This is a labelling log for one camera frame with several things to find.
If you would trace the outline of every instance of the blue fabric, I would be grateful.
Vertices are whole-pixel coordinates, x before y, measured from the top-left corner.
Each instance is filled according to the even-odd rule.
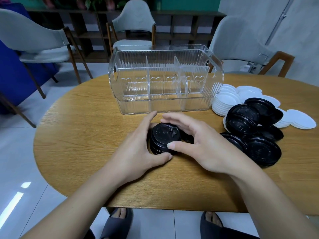
[[[4,4],[1,8],[18,12],[30,18],[28,12],[21,3]],[[41,64],[27,64],[34,78],[41,86],[55,75],[58,70],[54,64],[45,64],[50,74]],[[7,48],[0,41],[0,92],[14,105],[20,104],[30,96],[36,87],[31,80],[27,70],[19,60],[18,55],[12,49]],[[6,114],[8,111],[0,104],[0,113]]]

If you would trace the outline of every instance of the dark wooden shelf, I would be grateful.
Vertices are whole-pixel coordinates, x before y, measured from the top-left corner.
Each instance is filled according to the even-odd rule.
[[[108,36],[106,30],[106,23],[110,20],[107,19],[107,14],[119,14],[120,11],[87,11],[87,10],[65,10],[65,9],[36,9],[27,8],[31,19],[42,25],[43,27],[49,29],[62,29],[64,27],[60,13],[67,13],[70,16],[71,23],[73,25],[74,31],[72,35],[78,45],[81,45],[83,56],[87,62],[94,63],[106,63],[110,59],[110,48],[108,43]],[[96,18],[99,31],[87,31],[83,14],[90,13]],[[199,11],[174,11],[174,10],[164,10],[164,11],[151,11],[153,16],[156,15],[170,15],[170,32],[157,32],[155,37],[156,40],[168,40],[169,43],[173,40],[183,40],[188,41],[189,44],[194,44],[196,40],[201,40],[207,42],[207,46],[214,36],[215,30],[219,22],[226,16],[221,12],[199,12]],[[190,33],[175,33],[175,16],[178,15],[188,15],[192,16],[192,24]],[[199,25],[200,16],[212,16],[213,25],[211,33],[197,33]],[[129,40],[151,40],[151,34],[149,32],[142,31],[126,31],[118,32],[117,36],[119,40],[129,39]],[[93,50],[91,39],[102,40],[104,50]],[[112,41],[115,42],[115,37],[112,35]],[[75,56],[77,62],[81,62],[79,56]]]

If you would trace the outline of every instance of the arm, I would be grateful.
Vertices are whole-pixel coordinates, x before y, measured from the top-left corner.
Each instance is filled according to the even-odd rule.
[[[148,114],[103,168],[22,238],[83,238],[101,207],[118,187],[170,160],[170,153],[152,155],[147,150],[147,131],[154,125],[150,123],[154,116],[156,112]]]
[[[176,124],[194,136],[194,144],[176,141],[168,148],[233,178],[261,238],[319,238],[314,225],[268,175],[209,125],[182,113],[165,113],[161,122]]]

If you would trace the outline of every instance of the fingernail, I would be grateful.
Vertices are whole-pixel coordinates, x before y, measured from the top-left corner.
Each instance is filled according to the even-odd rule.
[[[169,142],[168,144],[167,144],[167,147],[169,148],[169,149],[174,149],[174,144],[172,143],[172,142]]]

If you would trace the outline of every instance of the stack of black lids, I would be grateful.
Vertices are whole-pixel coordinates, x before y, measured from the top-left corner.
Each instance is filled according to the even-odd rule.
[[[176,125],[170,123],[159,123],[151,131],[149,136],[150,149],[154,154],[176,152],[167,148],[167,144],[173,141],[184,140],[188,143],[194,143],[194,137],[188,135],[179,129]]]
[[[234,144],[258,165],[269,167],[281,157],[275,143],[284,137],[273,124],[283,117],[275,106],[261,98],[249,98],[244,104],[233,106],[226,116],[229,132],[221,135]]]

